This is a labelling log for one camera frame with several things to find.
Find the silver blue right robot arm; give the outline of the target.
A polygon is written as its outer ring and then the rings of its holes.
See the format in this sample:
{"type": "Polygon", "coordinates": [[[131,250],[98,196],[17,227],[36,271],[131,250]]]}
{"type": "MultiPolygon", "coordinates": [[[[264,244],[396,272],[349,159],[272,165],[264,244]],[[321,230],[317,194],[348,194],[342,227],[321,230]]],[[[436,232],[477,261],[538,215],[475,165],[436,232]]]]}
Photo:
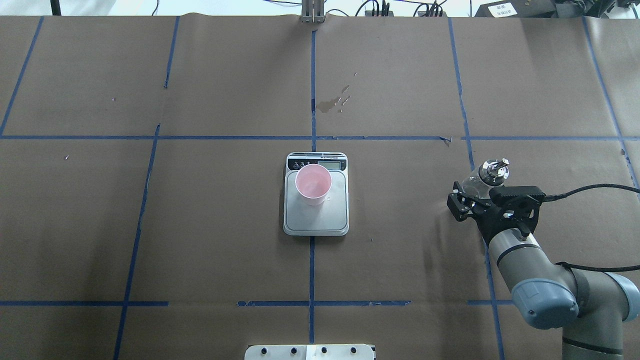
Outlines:
{"type": "Polygon", "coordinates": [[[639,191],[610,183],[562,194],[545,194],[537,186],[494,186],[480,197],[473,187],[454,182],[446,199],[458,222],[477,224],[522,319],[537,330],[562,330],[563,360],[622,360],[623,325],[639,316],[639,288],[623,276],[638,265],[553,263],[535,239],[543,203],[598,188],[639,191]]]}

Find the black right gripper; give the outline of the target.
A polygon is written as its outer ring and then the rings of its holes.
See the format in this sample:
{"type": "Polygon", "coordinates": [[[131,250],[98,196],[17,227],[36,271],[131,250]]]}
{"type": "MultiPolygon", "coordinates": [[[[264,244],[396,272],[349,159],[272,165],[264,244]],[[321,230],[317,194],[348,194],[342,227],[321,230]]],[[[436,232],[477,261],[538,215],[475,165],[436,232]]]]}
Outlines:
{"type": "Polygon", "coordinates": [[[483,181],[467,185],[455,181],[453,193],[448,194],[446,198],[446,206],[458,223],[468,219],[471,216],[471,208],[475,206],[475,222],[486,246],[489,246],[500,232],[518,228],[517,221],[520,220],[515,214],[505,216],[503,208],[491,204],[491,189],[493,186],[483,181]]]}

